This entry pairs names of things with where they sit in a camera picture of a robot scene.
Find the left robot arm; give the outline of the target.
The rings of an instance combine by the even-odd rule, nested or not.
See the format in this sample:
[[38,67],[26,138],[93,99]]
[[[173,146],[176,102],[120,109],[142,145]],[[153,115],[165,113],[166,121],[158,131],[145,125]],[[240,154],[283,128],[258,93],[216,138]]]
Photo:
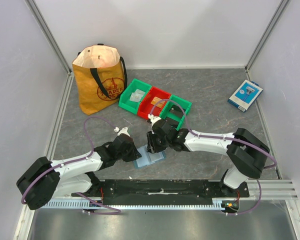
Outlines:
[[16,182],[22,194],[21,203],[30,210],[37,210],[52,198],[63,195],[96,196],[100,192],[100,181],[95,172],[112,167],[119,160],[133,162],[141,156],[133,139],[121,133],[113,141],[77,157],[63,160],[40,157]]

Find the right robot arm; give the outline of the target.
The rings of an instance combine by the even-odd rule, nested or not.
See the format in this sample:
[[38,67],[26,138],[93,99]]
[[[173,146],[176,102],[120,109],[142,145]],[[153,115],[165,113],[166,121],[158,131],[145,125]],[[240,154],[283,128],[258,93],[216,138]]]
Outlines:
[[148,122],[147,151],[154,154],[171,148],[176,152],[209,152],[228,156],[233,163],[219,182],[219,191],[225,197],[232,196],[248,179],[259,179],[270,149],[245,128],[236,132],[216,134],[195,130],[176,129],[166,120],[153,117]]

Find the silver credit card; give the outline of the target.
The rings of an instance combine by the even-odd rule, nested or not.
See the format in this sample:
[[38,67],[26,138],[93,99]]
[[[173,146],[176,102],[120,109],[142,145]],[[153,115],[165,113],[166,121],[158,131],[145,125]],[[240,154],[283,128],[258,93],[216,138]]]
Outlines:
[[143,97],[142,94],[133,92],[133,93],[131,94],[129,100],[130,100],[131,102],[138,103],[138,102],[140,102],[140,100],[142,99],[142,97]]

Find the blue leather card holder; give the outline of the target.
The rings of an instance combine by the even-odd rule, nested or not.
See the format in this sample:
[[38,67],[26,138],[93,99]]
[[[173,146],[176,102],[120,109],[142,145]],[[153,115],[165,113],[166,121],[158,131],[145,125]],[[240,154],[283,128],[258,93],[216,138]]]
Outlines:
[[150,153],[147,151],[146,145],[139,147],[137,151],[141,154],[141,157],[133,161],[134,167],[136,169],[155,164],[166,158],[166,154],[164,151],[158,153]]

